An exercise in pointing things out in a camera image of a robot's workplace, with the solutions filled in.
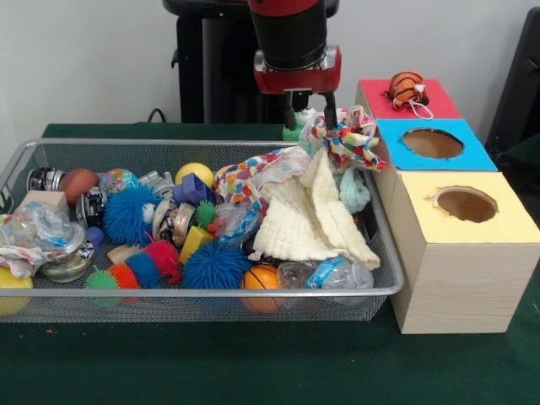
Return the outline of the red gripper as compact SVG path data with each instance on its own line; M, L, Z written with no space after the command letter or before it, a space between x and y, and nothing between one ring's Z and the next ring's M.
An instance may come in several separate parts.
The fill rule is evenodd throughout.
M293 107L293 91L309 90L322 94L326 105L324 115L327 127L338 125L337 107L334 91L341 78L342 54L339 46L328 46L324 57L315 65L300 70L277 70L270 67L263 52L258 50L254 56L254 77L263 94L282 94L284 126L297 127Z

